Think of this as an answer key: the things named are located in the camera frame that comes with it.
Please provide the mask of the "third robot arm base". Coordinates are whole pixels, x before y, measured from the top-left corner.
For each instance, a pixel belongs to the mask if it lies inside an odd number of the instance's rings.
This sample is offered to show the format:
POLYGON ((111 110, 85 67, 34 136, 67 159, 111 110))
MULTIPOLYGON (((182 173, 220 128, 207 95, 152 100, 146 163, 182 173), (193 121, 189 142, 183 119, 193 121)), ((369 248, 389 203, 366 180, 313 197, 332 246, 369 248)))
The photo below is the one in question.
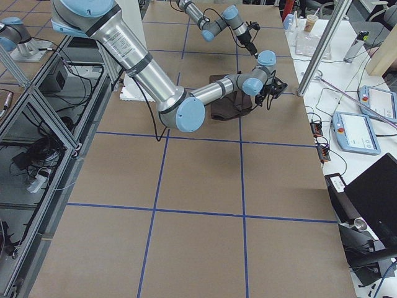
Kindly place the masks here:
POLYGON ((33 38, 18 17, 1 20, 1 46, 14 61, 39 62, 46 52, 53 49, 52 45, 52 42, 33 38))

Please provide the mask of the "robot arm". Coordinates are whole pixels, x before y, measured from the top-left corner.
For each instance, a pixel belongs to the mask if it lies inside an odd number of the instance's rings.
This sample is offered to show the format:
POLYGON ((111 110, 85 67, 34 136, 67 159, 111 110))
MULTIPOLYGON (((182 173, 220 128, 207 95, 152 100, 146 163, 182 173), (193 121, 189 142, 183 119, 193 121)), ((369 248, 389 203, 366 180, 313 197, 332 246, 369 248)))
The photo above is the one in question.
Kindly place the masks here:
POLYGON ((234 35, 233 40, 239 47, 245 48, 254 58, 258 51, 254 44, 260 25, 257 22, 245 22, 235 5, 227 7, 221 14, 208 8, 201 11, 193 1, 176 1, 180 11, 186 13, 202 32, 205 41, 211 42, 223 30, 229 29, 234 35))
POLYGON ((202 31, 206 41, 213 40, 229 27, 239 42, 257 60, 250 73, 229 74, 218 81, 188 92, 176 86, 153 56, 125 23, 117 1, 52 1, 53 30, 99 42, 124 69, 126 75, 139 85, 157 104, 160 121, 181 132, 198 130, 205 120, 205 106, 235 91, 256 96, 272 84, 276 56, 270 50, 258 52, 252 42, 250 27, 239 15, 236 6, 227 7, 221 16, 211 21, 192 1, 178 1, 202 31))

